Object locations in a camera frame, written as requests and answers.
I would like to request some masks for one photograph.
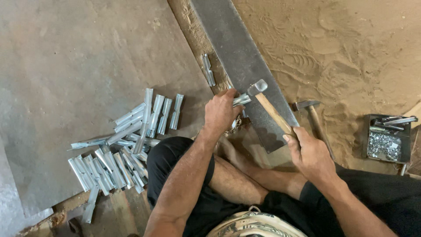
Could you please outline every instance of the sheet metal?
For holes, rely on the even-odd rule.
[[[245,93],[251,84],[264,79],[268,89],[263,94],[291,126],[299,126],[231,0],[190,2],[234,88]],[[266,152],[286,145],[282,129],[255,97],[251,99],[245,111]]]
[[[9,162],[0,138],[0,230],[3,237],[14,237],[19,231],[53,214],[52,208],[47,208],[29,218],[25,218],[18,190],[10,170]]]

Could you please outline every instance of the galvanized metal piece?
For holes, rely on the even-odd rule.
[[[135,177],[136,177],[136,181],[137,181],[137,183],[141,186],[141,187],[143,187],[143,186],[145,186],[145,183],[143,182],[143,180],[141,179],[141,177],[143,177],[143,176],[145,176],[144,174],[143,175],[140,175],[139,174],[139,172],[137,172],[137,171],[133,171],[133,173],[134,173],[134,175],[135,175]]]
[[[141,176],[140,179],[142,180],[142,182],[146,185],[148,184],[148,175],[146,174],[145,176]]]
[[[129,121],[131,119],[131,117],[133,116],[133,114],[144,110],[144,108],[146,107],[146,103],[141,103],[138,106],[136,106],[136,108],[132,109],[130,112],[128,112],[127,114],[125,114],[124,116],[118,118],[117,120],[115,120],[115,124],[120,125],[123,123],[126,123],[127,121]]]
[[[137,134],[134,134],[134,133],[132,133],[132,134],[129,134],[129,135],[127,135],[126,137],[125,137],[125,139],[126,140],[129,140],[129,141],[137,141],[139,138],[141,138],[141,136],[139,136],[139,135],[137,135]],[[147,138],[145,138],[145,141],[144,141],[144,145],[143,145],[143,148],[142,148],[142,150],[145,150],[145,145],[148,145],[148,146],[151,146],[151,147],[154,147],[154,146],[156,146],[159,142],[160,142],[161,140],[159,140],[159,139],[154,139],[154,138],[150,138],[150,137],[147,137]]]
[[[156,146],[161,140],[159,139],[154,139],[154,138],[146,138],[144,144],[145,145],[149,145],[151,147]]]
[[[145,152],[143,152],[143,151],[141,151],[140,153],[139,153],[139,156],[140,156],[140,160],[142,160],[142,161],[144,161],[144,162],[146,162],[146,160],[148,160],[148,154],[146,154]]]
[[[99,187],[95,185],[89,194],[88,203],[82,215],[82,223],[91,223],[93,210],[95,209],[96,198],[98,197]]]
[[[145,103],[146,103],[146,110],[144,111],[143,114],[143,119],[142,122],[148,124],[149,120],[150,120],[150,116],[151,116],[151,110],[152,110],[152,96],[154,94],[154,90],[153,89],[149,89],[147,88],[145,90]]]
[[[127,135],[124,139],[125,140],[128,140],[128,141],[134,141],[134,142],[136,142],[139,138],[140,138],[139,135],[134,134],[134,133],[131,133],[131,134]]]
[[[101,164],[99,163],[99,160],[97,158],[94,158],[92,161],[93,161],[93,164],[95,165],[96,170],[98,171],[100,175],[101,182],[104,185],[104,188],[106,190],[106,192],[104,192],[104,190],[102,191],[104,192],[104,195],[107,196],[109,194],[109,191],[114,188],[114,184],[112,183],[111,179],[108,177],[105,170],[102,168]]]
[[[159,121],[159,126],[158,126],[158,133],[159,134],[162,134],[162,135],[165,134],[165,128],[167,126],[168,115],[170,114],[170,109],[171,109],[172,103],[173,103],[172,99],[165,98],[164,105],[162,107],[163,116],[161,117],[161,119]]]
[[[156,134],[156,131],[157,131],[157,127],[158,127],[158,124],[155,126],[155,129],[154,130],[149,130],[148,129],[148,132],[146,133],[146,136],[147,137],[150,137],[150,138],[154,138],[155,137],[155,134]]]
[[[381,123],[379,121],[374,122],[374,125],[376,127],[383,128],[383,129],[388,129],[388,130],[396,130],[396,131],[403,131],[403,130],[405,130],[403,127],[398,127],[398,126],[394,126],[394,125],[387,125],[387,126],[385,126],[385,125],[383,125],[383,123]]]
[[[142,128],[140,129],[140,138],[136,141],[136,145],[133,149],[134,154],[139,154],[142,151],[143,142],[146,138],[147,127],[148,125],[146,123],[142,123]]]
[[[88,184],[85,182],[85,179],[83,177],[83,173],[79,170],[79,167],[76,165],[75,158],[70,158],[68,160],[70,167],[72,167],[73,172],[75,173],[77,179],[79,180],[80,184],[82,185],[82,188],[85,192],[87,192],[91,187],[88,186]]]
[[[136,192],[138,194],[140,194],[141,192],[145,191],[145,189],[142,188],[140,185],[136,185],[136,186],[134,186],[134,188],[136,189]]]
[[[157,94],[155,97],[155,103],[154,103],[154,112],[151,115],[151,121],[149,122],[149,130],[155,130],[159,115],[161,114],[162,105],[164,103],[165,96]]]
[[[122,146],[135,146],[136,142],[126,141],[126,140],[120,139],[120,140],[116,141],[114,144],[122,145]]]
[[[111,169],[113,172],[111,173],[112,180],[116,189],[121,189],[127,185],[123,175],[121,174],[118,164],[116,163],[114,157],[112,156],[111,152],[107,152],[104,154],[104,158],[107,160],[108,164],[110,164]]]
[[[112,135],[110,138],[107,139],[108,145],[112,145],[118,140],[122,139],[123,137],[127,136],[128,134],[131,134],[135,132],[136,130],[139,130],[142,127],[142,121],[137,121],[136,123],[130,125],[128,128],[126,128],[123,131],[120,131],[114,135]]]
[[[98,193],[99,193],[99,187],[98,187],[98,185],[95,185],[91,189],[91,193],[89,194],[88,203],[95,205],[96,198],[98,197]]]
[[[124,129],[128,128],[131,124],[134,124],[139,120],[142,120],[143,114],[144,114],[144,110],[142,109],[141,111],[133,114],[133,116],[128,121],[115,127],[114,131],[115,132],[123,131]]]
[[[98,184],[99,188],[102,190],[104,195],[108,195],[109,194],[108,189],[106,188],[105,184],[103,183],[103,180],[101,179],[101,175],[99,174],[96,168],[95,162],[92,159],[91,161],[88,161],[87,163],[91,167],[92,174],[95,177],[95,181]]]
[[[128,147],[123,147],[120,149],[120,151],[123,153],[123,156],[126,160],[130,162],[131,165],[128,165],[131,168],[131,171],[136,170],[137,172],[140,172],[142,175],[144,175],[145,167],[143,164],[137,159],[137,157],[130,153],[130,150]]]
[[[401,119],[396,119],[396,120],[390,120],[387,122],[384,122],[383,125],[384,126],[389,126],[389,125],[396,125],[396,124],[404,124],[404,123],[410,123],[410,122],[417,122],[418,118],[415,116],[409,117],[409,118],[401,118]]]
[[[130,170],[133,170],[134,165],[129,160],[129,157],[126,154],[124,154],[124,152],[121,149],[120,149],[120,152],[121,152],[121,157],[124,159],[124,161],[126,162],[127,167],[129,168],[129,171]]]
[[[120,125],[118,125],[114,128],[114,132],[123,131],[124,129],[128,128],[130,125],[131,125],[131,123],[129,123],[128,121],[127,121],[127,123],[120,124]]]
[[[202,54],[203,66],[205,67],[205,76],[208,80],[209,86],[214,86],[215,79],[213,78],[213,72],[211,71],[211,62],[209,61],[208,54]]]
[[[171,117],[171,123],[170,123],[171,129],[177,129],[177,125],[179,123],[179,117],[180,117],[180,108],[181,108],[181,104],[183,103],[183,98],[184,98],[184,95],[177,94],[176,102],[174,104],[175,111],[173,113],[173,116]]]
[[[105,167],[107,167],[107,169],[112,173],[112,169],[111,169],[110,165],[108,164],[108,162],[105,160],[104,153],[102,152],[101,148],[96,150],[95,154],[102,161],[102,163],[104,163]]]
[[[126,184],[127,184],[127,188],[130,189],[131,187],[134,186],[134,183],[133,183],[133,180],[130,177],[127,169],[124,167],[124,163],[123,163],[123,160],[121,159],[120,153],[117,152],[117,153],[113,154],[113,157],[114,157],[116,163],[118,164],[118,167],[120,168],[120,171],[123,174],[123,177],[124,177],[124,179],[126,181]]]
[[[91,177],[91,180],[93,181],[94,185],[98,185],[98,182],[96,181],[95,176],[93,175],[93,171],[91,169],[91,166],[89,165],[89,162],[92,161],[92,155],[89,154],[87,157],[83,158],[82,161],[83,161],[83,163],[85,165],[85,168],[86,168],[86,171],[88,172],[88,175]]]
[[[82,223],[91,223],[93,210],[95,209],[95,204],[88,203],[86,209],[82,215]]]
[[[234,102],[232,104],[232,106],[237,106],[237,105],[244,105],[247,104],[251,101],[250,97],[248,96],[247,93],[241,94],[239,97],[234,98]]]
[[[403,176],[403,175],[405,174],[405,171],[406,171],[406,167],[407,167],[407,165],[408,165],[408,164],[404,164],[404,165],[403,165],[403,167],[402,167],[402,169],[401,169],[401,171],[400,171],[400,176]]]
[[[71,150],[89,147],[89,146],[93,146],[93,145],[106,144],[108,138],[109,138],[109,136],[105,136],[105,137],[94,138],[94,139],[90,139],[90,140],[86,140],[86,141],[82,141],[82,142],[78,142],[78,143],[72,143],[71,144],[71,146],[72,146]]]

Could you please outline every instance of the sandy floor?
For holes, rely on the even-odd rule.
[[[200,54],[213,50],[188,0],[168,2],[201,63]],[[338,163],[396,173],[392,164],[360,158],[362,116],[403,114],[421,99],[421,5],[414,0],[233,3],[287,100],[323,103],[317,110]],[[221,70],[214,61],[214,70]],[[306,111],[296,116],[310,129]]]

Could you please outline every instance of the wooden hammer handle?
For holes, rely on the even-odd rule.
[[[268,101],[266,96],[262,93],[256,95],[257,100],[261,103],[264,109],[268,112],[268,114],[272,117],[273,120],[281,127],[285,134],[297,137],[294,130],[292,130],[291,126],[285,121],[285,119],[276,111],[275,107]]]

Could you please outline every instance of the hammer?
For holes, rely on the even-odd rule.
[[[335,155],[333,154],[332,148],[330,147],[330,143],[328,137],[326,136],[325,132],[323,131],[322,123],[319,120],[319,116],[317,115],[316,110],[314,109],[314,105],[320,104],[320,101],[317,100],[305,100],[301,102],[295,102],[292,104],[292,109],[294,111],[298,111],[302,108],[308,108],[310,111],[310,116],[312,117],[314,124],[316,126],[317,133],[323,142],[325,142],[326,146],[328,147],[330,157],[335,161]]]
[[[291,126],[285,121],[285,119],[276,111],[275,107],[268,101],[268,99],[262,94],[267,89],[267,83],[261,79],[254,83],[247,89],[247,94],[250,96],[256,96],[257,100],[264,107],[266,112],[275,120],[276,124],[281,127],[285,134],[297,137]]]

